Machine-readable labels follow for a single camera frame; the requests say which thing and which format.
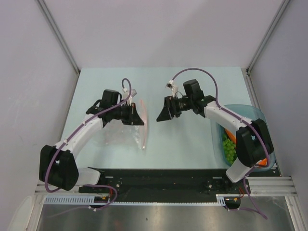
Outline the clear zip top bag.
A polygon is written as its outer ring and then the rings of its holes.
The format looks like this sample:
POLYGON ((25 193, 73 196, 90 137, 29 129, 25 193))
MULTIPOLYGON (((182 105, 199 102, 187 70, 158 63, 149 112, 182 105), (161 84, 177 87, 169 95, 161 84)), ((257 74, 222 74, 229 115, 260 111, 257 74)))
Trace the clear zip top bag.
POLYGON ((144 150, 148 136, 148 113, 142 99, 137 102, 137 112, 144 122, 143 126, 127 126, 120 120, 113 120, 94 135, 95 145, 98 147, 122 145, 144 150))

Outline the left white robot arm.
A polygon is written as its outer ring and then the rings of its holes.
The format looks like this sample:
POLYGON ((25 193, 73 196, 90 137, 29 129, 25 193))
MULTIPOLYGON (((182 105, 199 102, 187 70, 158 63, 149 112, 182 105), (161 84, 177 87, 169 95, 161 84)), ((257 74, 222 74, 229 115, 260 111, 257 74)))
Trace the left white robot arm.
POLYGON ((53 146, 45 145, 40 151, 39 180, 51 193, 55 190, 69 191, 75 186, 90 186, 95 192, 106 188, 102 172, 92 167, 78 168, 76 158, 87 142, 108 123, 120 120, 123 125, 143 126, 132 98, 135 90, 104 90, 103 95, 87 111, 82 123, 69 137, 53 146))

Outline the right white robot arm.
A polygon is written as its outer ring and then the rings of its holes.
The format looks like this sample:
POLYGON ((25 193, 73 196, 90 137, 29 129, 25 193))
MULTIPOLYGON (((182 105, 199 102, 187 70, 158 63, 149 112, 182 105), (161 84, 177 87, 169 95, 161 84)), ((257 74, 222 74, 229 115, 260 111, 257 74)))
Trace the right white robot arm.
POLYGON ((172 94, 164 98, 163 108, 156 120, 172 120, 180 117, 183 111, 192 110, 235 135, 237 159, 227 169, 227 178, 222 181, 223 190, 233 193, 239 188, 239 181, 274 151, 267 124, 261 118, 252 120, 219 106, 215 97, 204 95, 196 79, 184 82, 183 86, 184 96, 179 98, 172 94))

